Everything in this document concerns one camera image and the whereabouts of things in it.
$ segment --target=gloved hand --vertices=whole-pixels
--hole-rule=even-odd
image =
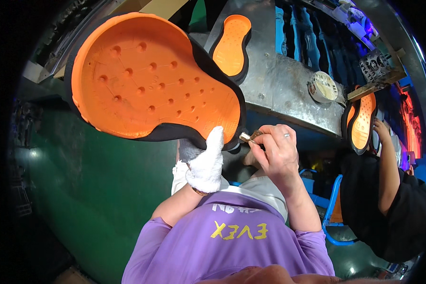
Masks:
[[[222,153],[224,129],[216,126],[207,138],[205,151],[195,147],[188,139],[180,140],[180,159],[190,168],[186,180],[193,188],[212,193],[221,185]]]

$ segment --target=purple shirt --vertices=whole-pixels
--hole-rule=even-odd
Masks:
[[[216,192],[173,228],[161,218],[148,221],[122,283],[196,283],[271,264],[283,266],[291,276],[334,276],[323,231],[294,232],[266,203]]]

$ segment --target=finger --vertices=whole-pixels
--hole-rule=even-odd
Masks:
[[[286,147],[288,144],[287,137],[284,136],[286,134],[285,129],[280,126],[275,125],[263,125],[259,128],[262,133],[270,134],[273,137],[278,148]]]
[[[210,153],[221,153],[222,148],[224,147],[224,129],[222,126],[216,126],[210,132],[207,138],[207,149]]]
[[[254,142],[257,145],[263,144],[265,146],[266,151],[275,151],[278,150],[279,147],[276,145],[276,142],[273,139],[271,134],[262,134],[254,138]]]
[[[292,140],[293,143],[295,143],[295,145],[297,144],[297,133],[295,132],[295,130],[293,130],[291,127],[289,127],[288,125],[285,124],[278,124],[279,126],[283,127],[287,133],[290,134],[290,140]]]
[[[268,165],[269,165],[267,155],[260,148],[259,145],[256,145],[251,141],[249,141],[248,144],[251,147],[251,152],[253,153],[257,162],[259,162],[259,164],[262,166],[263,171],[266,171],[268,169]]]

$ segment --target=white cloth glove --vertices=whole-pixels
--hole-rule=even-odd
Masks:
[[[216,126],[207,138],[207,149],[188,161],[191,169],[186,172],[186,180],[193,188],[212,193],[221,185],[222,153],[224,147],[224,129]]]

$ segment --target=blue chair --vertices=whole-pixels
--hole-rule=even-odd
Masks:
[[[305,171],[310,171],[313,173],[317,173],[317,171],[313,170],[313,169],[302,169],[300,171],[300,175],[305,172]],[[306,190],[309,193],[309,196],[311,197],[312,201],[314,202],[315,205],[320,206],[322,208],[326,208],[327,211],[325,212],[325,216],[324,219],[322,221],[322,230],[324,230],[324,233],[327,237],[327,240],[334,244],[334,245],[350,245],[350,244],[354,244],[358,241],[358,239],[355,240],[350,240],[350,241],[338,241],[333,239],[332,236],[330,236],[330,234],[327,232],[327,228],[328,226],[336,226],[336,227],[341,227],[344,226],[343,223],[331,223],[330,219],[331,219],[331,215],[333,213],[333,209],[334,206],[336,204],[336,198],[337,198],[337,193],[339,191],[339,185],[341,184],[342,181],[342,174],[338,175],[337,178],[335,179],[334,183],[333,183],[333,188],[331,191],[331,196],[330,196],[330,200],[317,196],[315,194],[312,193],[312,185],[314,184],[314,181],[312,179],[306,179],[303,178],[303,183],[305,184]]]

